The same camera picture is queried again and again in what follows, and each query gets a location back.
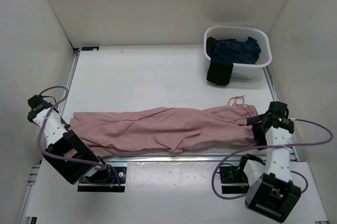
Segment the pink trousers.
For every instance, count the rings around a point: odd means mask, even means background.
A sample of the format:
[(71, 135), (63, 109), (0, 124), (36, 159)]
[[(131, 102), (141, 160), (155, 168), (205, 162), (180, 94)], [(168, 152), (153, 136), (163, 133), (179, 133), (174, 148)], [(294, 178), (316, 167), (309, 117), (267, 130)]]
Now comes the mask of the pink trousers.
[(97, 155), (204, 150), (255, 143), (247, 119), (258, 115), (253, 105), (227, 104), (204, 110), (159, 107), (135, 112), (76, 112), (71, 130)]

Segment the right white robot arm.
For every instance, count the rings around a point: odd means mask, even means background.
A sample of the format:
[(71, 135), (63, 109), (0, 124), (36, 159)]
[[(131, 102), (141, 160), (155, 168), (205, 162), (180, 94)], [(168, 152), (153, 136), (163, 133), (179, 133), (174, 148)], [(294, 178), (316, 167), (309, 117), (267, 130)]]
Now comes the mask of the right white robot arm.
[(287, 104), (272, 101), (267, 112), (247, 120), (257, 149), (267, 150), (266, 161), (249, 158), (236, 169), (239, 180), (249, 182), (246, 208), (279, 223), (286, 220), (301, 196), (290, 171), (289, 147), (294, 123), (288, 115)]

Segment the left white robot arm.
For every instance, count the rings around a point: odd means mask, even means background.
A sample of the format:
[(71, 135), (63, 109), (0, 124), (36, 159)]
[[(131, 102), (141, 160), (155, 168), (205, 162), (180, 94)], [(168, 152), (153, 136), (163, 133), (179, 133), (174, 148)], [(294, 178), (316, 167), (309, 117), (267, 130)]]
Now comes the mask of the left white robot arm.
[(107, 166), (70, 130), (70, 125), (44, 96), (35, 95), (27, 102), (31, 108), (27, 119), (40, 127), (41, 136), (46, 139), (46, 146), (41, 146), (43, 157), (67, 182), (107, 184), (109, 188), (113, 183), (121, 183), (115, 168)]

